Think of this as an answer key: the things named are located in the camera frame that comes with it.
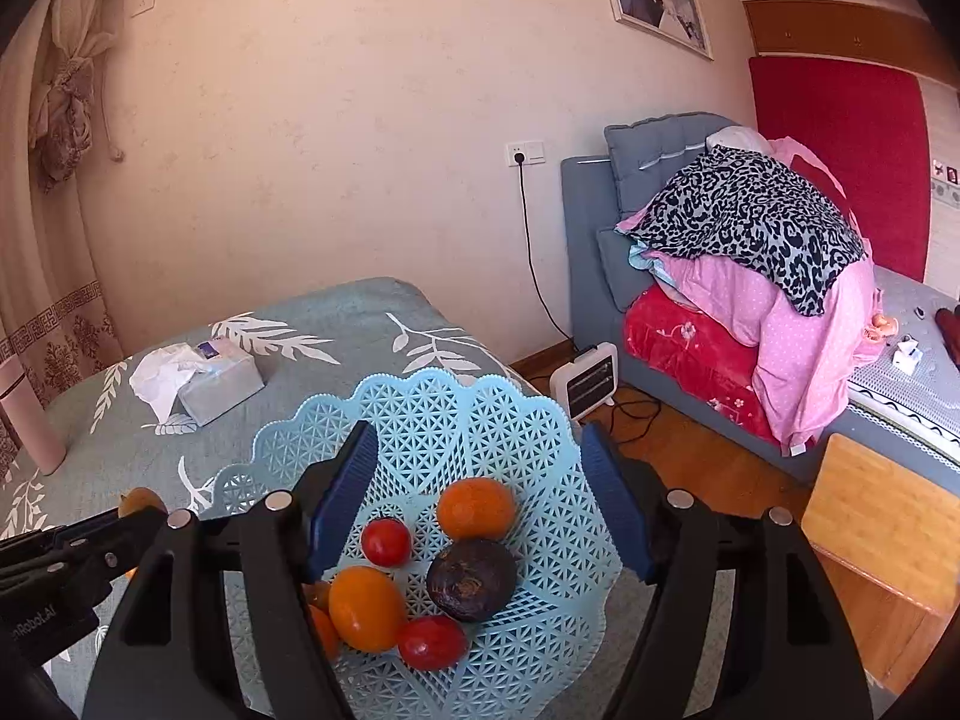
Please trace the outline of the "wooden side table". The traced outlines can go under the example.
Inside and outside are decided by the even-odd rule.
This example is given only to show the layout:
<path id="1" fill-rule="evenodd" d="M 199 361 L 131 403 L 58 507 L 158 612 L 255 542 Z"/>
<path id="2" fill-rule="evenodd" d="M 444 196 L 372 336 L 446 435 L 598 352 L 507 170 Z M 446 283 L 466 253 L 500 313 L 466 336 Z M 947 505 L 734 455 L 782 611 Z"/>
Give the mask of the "wooden side table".
<path id="1" fill-rule="evenodd" d="M 913 605 L 950 616 L 958 598 L 958 497 L 833 434 L 802 530 L 832 561 Z"/>

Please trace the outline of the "pink thermos bottle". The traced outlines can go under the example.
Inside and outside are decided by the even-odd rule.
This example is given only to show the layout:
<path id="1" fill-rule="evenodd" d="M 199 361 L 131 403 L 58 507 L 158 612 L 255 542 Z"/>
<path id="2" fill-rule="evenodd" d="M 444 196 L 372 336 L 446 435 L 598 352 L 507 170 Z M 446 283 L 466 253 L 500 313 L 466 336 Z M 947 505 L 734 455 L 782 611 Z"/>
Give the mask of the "pink thermos bottle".
<path id="1" fill-rule="evenodd" d="M 26 369 L 16 356 L 2 361 L 2 415 L 37 470 L 52 475 L 65 460 L 67 447 L 53 429 L 43 405 L 32 390 Z"/>

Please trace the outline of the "dark passion fruit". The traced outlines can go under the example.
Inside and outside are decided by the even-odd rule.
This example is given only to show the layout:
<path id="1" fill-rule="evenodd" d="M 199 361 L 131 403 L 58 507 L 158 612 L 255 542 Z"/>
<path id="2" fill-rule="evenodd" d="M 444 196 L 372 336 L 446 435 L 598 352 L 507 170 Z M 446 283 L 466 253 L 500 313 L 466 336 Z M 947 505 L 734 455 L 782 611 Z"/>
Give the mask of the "dark passion fruit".
<path id="1" fill-rule="evenodd" d="M 485 622 L 503 611 L 517 587 L 517 562 L 500 541 L 454 541 L 433 559 L 427 592 L 459 622 Z"/>

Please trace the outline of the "pink blanket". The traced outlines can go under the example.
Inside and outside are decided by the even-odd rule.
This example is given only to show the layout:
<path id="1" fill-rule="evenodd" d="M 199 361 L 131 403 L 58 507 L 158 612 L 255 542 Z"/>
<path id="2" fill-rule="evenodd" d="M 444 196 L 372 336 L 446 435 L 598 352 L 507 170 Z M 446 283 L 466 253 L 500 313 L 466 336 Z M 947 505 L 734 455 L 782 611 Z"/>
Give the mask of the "pink blanket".
<path id="1" fill-rule="evenodd" d="M 820 164 L 791 138 L 747 151 L 771 156 L 799 176 L 794 166 L 800 161 L 812 167 Z M 627 238 L 633 265 L 651 265 L 737 343 L 757 350 L 752 387 L 786 455 L 807 449 L 843 413 L 851 374 L 874 362 L 885 343 L 884 333 L 874 322 L 882 310 L 882 291 L 875 282 L 871 243 L 852 211 L 843 210 L 838 200 L 809 177 L 805 179 L 838 206 L 866 244 L 866 257 L 843 270 L 828 291 L 822 316 L 801 316 L 776 284 L 726 257 L 675 259 Z M 623 218 L 619 226 L 637 220 L 643 208 Z"/>

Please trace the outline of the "mandarin with stem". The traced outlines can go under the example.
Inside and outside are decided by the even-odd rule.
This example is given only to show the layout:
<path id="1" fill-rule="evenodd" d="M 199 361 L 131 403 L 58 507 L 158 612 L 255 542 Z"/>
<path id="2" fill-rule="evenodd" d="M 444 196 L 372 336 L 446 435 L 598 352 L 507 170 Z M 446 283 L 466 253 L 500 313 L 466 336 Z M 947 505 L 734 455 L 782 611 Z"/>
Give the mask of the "mandarin with stem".
<path id="1" fill-rule="evenodd" d="M 311 621 L 313 621 L 314 631 L 316 631 L 322 650 L 324 650 L 325 658 L 334 663 L 340 655 L 340 637 L 338 637 L 337 629 L 331 617 L 324 610 L 316 605 L 309 605 L 308 610 Z"/>

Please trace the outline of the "leopard print blanket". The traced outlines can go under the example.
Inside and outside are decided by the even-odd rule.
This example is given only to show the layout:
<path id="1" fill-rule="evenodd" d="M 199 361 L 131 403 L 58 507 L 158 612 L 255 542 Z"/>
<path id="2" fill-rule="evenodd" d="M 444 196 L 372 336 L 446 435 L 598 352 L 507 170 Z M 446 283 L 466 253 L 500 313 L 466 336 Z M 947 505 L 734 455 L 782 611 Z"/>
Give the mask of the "leopard print blanket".
<path id="1" fill-rule="evenodd" d="M 675 172 L 619 231 L 675 259 L 726 257 L 776 284 L 804 317 L 822 316 L 839 275 L 866 257 L 861 234 L 814 184 L 729 146 Z"/>

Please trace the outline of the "white space heater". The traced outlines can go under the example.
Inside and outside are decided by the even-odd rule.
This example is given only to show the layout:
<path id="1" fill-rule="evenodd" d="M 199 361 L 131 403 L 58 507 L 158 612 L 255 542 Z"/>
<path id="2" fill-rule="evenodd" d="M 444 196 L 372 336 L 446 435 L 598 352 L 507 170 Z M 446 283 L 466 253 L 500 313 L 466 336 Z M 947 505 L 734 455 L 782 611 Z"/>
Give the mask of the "white space heater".
<path id="1" fill-rule="evenodd" d="M 602 341 L 550 376 L 550 396 L 579 421 L 601 406 L 612 406 L 619 390 L 619 350 Z"/>

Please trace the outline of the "small orange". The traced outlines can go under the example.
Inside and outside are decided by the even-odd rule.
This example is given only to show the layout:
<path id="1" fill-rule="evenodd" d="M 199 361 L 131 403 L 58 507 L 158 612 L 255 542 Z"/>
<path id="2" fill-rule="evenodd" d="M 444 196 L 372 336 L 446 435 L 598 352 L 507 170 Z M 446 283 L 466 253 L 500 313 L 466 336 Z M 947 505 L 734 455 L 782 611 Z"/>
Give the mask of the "small orange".
<path id="1" fill-rule="evenodd" d="M 516 499 L 506 484 L 491 478 L 464 478 L 439 496 L 436 520 L 452 541 L 500 541 L 511 530 L 516 512 Z"/>

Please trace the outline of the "smooth oval orange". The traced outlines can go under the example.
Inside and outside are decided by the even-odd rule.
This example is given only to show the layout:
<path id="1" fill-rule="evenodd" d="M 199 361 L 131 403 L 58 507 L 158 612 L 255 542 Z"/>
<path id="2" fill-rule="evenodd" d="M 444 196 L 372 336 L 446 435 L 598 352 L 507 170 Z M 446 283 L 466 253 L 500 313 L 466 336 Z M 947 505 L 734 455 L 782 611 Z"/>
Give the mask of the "smooth oval orange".
<path id="1" fill-rule="evenodd" d="M 398 633 L 407 621 L 407 606 L 387 574 L 374 567 L 350 566 L 332 580 L 329 616 L 348 647 L 384 653 L 397 645 Z"/>

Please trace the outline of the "framed wall picture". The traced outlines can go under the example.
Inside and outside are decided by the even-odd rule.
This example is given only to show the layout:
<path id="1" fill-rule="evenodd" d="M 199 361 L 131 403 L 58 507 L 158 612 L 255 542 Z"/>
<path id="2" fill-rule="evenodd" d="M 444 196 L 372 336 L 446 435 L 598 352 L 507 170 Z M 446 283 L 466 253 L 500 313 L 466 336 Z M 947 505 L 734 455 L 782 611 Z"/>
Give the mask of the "framed wall picture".
<path id="1" fill-rule="evenodd" d="M 713 59 L 700 0 L 610 0 L 613 18 Z"/>

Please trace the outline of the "tan small round fruit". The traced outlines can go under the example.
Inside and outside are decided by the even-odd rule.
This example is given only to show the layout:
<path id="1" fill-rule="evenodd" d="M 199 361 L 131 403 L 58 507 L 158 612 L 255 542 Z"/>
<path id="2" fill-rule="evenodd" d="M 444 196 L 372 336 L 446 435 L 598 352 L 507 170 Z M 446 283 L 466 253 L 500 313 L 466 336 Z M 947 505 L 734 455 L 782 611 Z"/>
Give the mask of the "tan small round fruit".
<path id="1" fill-rule="evenodd" d="M 117 505 L 119 517 L 128 517 L 146 509 L 155 509 L 163 515 L 167 514 L 166 504 L 155 491 L 149 488 L 133 488 L 119 496 L 119 505 Z"/>

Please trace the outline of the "tissue pack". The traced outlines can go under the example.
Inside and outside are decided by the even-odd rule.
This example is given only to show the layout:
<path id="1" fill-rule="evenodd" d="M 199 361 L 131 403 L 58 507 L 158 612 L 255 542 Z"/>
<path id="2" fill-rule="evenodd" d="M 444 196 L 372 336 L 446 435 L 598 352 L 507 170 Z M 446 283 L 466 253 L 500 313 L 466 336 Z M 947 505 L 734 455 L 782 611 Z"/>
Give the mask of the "tissue pack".
<path id="1" fill-rule="evenodd" d="M 249 353 L 226 338 L 149 351 L 130 376 L 133 395 L 159 422 L 179 405 L 199 427 L 257 395 L 265 382 Z"/>

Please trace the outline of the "patterned curtain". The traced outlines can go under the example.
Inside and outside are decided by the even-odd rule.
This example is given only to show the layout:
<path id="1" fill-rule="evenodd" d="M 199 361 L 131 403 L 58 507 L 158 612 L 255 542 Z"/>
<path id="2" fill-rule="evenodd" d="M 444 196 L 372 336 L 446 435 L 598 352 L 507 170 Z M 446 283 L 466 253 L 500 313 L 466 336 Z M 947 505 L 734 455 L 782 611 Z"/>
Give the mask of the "patterned curtain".
<path id="1" fill-rule="evenodd" d="M 104 123 L 104 0 L 34 0 L 2 52 L 2 359 L 47 406 L 122 356 L 94 270 L 80 166 Z"/>

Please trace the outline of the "red headboard panel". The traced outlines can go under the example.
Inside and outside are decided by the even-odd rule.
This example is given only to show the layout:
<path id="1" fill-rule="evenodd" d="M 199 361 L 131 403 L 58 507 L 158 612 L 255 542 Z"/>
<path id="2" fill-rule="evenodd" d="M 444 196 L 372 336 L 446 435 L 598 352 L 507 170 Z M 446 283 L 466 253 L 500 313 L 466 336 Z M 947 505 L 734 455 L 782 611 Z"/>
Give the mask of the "red headboard panel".
<path id="1" fill-rule="evenodd" d="M 923 281 L 931 153 L 918 78 L 811 57 L 754 57 L 750 73 L 758 130 L 807 146 L 825 167 L 797 167 L 856 215 L 878 265 Z"/>

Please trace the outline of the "red cherry tomato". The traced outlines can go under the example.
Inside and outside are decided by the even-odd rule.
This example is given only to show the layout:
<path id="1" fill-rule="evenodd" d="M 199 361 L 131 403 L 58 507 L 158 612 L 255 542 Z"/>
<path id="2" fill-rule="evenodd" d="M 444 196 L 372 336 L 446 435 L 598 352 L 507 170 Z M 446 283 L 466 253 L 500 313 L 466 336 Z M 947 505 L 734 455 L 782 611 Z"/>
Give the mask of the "red cherry tomato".
<path id="1" fill-rule="evenodd" d="M 375 566 L 402 567 L 412 555 L 412 537 L 404 522 L 395 517 L 377 517 L 361 532 L 361 551 Z"/>

